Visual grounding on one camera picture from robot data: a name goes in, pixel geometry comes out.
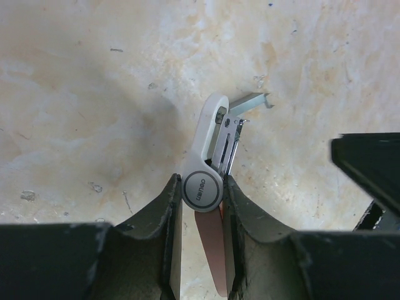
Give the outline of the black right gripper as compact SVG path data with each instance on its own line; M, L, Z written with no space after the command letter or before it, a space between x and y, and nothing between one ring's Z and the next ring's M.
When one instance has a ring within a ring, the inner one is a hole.
M399 231L399 133L351 133L332 139L331 161L372 201L354 231Z

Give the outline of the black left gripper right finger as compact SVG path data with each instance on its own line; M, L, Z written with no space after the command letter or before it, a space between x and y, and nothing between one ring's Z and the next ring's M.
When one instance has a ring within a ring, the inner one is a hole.
M398 299L398 231L297 231L224 180L229 299Z

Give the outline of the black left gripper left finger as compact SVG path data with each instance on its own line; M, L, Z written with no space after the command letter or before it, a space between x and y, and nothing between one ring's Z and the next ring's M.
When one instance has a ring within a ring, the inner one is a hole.
M181 177L114 226L1 226L2 299L179 299Z

